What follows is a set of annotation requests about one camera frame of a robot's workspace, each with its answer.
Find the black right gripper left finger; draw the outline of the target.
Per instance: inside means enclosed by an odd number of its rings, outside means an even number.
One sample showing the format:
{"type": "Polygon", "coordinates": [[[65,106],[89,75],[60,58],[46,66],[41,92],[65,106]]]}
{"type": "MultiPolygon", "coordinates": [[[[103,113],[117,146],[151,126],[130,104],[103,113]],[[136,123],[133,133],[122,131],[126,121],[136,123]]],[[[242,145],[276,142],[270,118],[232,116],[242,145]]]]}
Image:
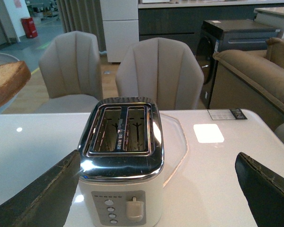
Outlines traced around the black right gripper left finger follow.
{"type": "Polygon", "coordinates": [[[0,227],[62,227],[79,181],[80,153],[72,151],[0,205],[0,227]]]}

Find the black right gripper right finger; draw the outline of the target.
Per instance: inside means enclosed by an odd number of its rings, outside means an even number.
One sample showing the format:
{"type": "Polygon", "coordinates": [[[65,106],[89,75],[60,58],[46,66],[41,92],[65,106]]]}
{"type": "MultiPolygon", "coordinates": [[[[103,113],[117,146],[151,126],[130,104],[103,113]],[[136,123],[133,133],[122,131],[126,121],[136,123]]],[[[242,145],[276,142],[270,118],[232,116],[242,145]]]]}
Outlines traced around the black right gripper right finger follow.
{"type": "Polygon", "coordinates": [[[284,227],[284,178],[243,152],[235,171],[257,226],[284,227]]]}

